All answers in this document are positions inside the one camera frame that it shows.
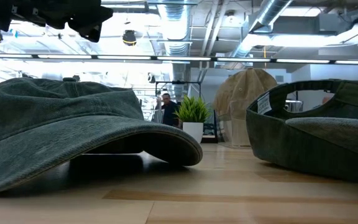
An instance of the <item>cap brim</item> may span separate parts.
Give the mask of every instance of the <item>cap brim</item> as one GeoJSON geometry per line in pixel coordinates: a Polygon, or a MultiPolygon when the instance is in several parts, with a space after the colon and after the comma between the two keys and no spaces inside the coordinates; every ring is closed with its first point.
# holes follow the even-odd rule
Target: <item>cap brim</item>
{"type": "Polygon", "coordinates": [[[97,153],[143,149],[181,166],[193,166],[203,156],[200,144],[174,127],[119,116],[82,116],[0,141],[0,192],[93,149],[97,153]]]}

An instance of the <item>man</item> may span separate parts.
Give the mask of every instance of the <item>man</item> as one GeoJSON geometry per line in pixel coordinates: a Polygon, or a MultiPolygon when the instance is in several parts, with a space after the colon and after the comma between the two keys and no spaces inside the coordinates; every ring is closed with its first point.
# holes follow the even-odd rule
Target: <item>man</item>
{"type": "Polygon", "coordinates": [[[162,95],[162,101],[164,102],[164,105],[161,107],[161,110],[164,110],[162,123],[169,126],[179,127],[178,116],[174,114],[178,109],[178,105],[171,100],[171,96],[168,93],[162,95]]]}

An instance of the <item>potted plant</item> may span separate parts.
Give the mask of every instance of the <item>potted plant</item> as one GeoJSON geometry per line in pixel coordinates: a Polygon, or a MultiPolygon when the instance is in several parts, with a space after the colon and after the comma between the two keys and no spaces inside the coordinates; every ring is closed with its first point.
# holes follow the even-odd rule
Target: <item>potted plant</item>
{"type": "Polygon", "coordinates": [[[209,117],[209,111],[203,100],[201,98],[196,99],[185,96],[179,110],[175,114],[183,123],[183,131],[200,143],[204,133],[204,122],[209,117]]]}

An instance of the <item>wooden surface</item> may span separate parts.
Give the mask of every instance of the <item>wooden surface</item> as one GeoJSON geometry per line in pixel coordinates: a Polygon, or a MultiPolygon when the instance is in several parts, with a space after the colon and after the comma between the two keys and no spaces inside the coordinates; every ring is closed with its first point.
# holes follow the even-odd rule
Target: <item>wooden surface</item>
{"type": "Polygon", "coordinates": [[[147,154],[81,156],[0,194],[0,224],[358,224],[358,184],[285,170],[250,149],[203,149],[190,168],[147,154]]]}

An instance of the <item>cap label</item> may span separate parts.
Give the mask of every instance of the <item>cap label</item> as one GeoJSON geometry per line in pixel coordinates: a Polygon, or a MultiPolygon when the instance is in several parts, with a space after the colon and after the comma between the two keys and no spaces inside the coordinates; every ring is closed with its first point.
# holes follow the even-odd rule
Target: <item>cap label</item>
{"type": "Polygon", "coordinates": [[[269,93],[266,93],[266,95],[258,99],[258,114],[265,114],[271,110],[269,93]]]}

